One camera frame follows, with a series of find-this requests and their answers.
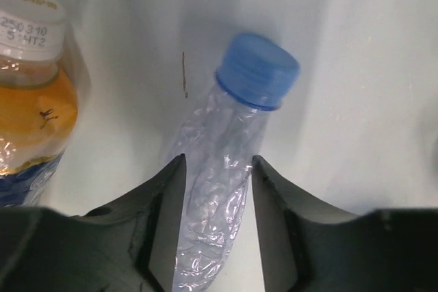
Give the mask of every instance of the clear plastic bottle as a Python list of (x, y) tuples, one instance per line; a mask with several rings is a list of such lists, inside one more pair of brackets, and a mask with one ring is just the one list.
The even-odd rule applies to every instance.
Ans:
[(56, 0), (0, 0), (0, 207), (36, 205), (77, 119)]
[(168, 156), (185, 153), (187, 161), (174, 292), (203, 291), (227, 259), (269, 113), (298, 72), (298, 62), (272, 41), (240, 34), (216, 73), (217, 84), (181, 127)]

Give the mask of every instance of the bottle neck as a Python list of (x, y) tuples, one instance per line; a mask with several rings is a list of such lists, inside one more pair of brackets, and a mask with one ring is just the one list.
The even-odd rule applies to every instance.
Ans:
[(30, 62), (0, 56), (0, 86), (28, 89), (43, 86), (58, 74), (55, 61)]

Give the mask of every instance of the bottle label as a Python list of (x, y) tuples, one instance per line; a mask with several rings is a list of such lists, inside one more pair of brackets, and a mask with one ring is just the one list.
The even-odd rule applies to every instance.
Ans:
[(38, 85), (0, 82), (0, 207), (32, 204), (55, 172), (77, 119), (65, 72)]

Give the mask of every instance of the empty bottle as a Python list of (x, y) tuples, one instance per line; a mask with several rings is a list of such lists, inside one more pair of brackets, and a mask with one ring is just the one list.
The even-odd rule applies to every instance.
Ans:
[(216, 85), (181, 127), (168, 156), (185, 153), (187, 161), (173, 291), (203, 291), (227, 259), (269, 113), (298, 72), (298, 62), (269, 39), (240, 34)]

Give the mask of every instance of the black logo on label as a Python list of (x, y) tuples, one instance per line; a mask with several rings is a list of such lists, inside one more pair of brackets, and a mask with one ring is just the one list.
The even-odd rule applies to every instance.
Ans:
[(53, 113), (53, 109), (48, 109), (45, 112), (40, 112), (40, 116), (42, 118), (42, 124), (40, 125), (40, 129), (43, 129), (48, 121), (58, 119), (58, 116), (51, 116)]

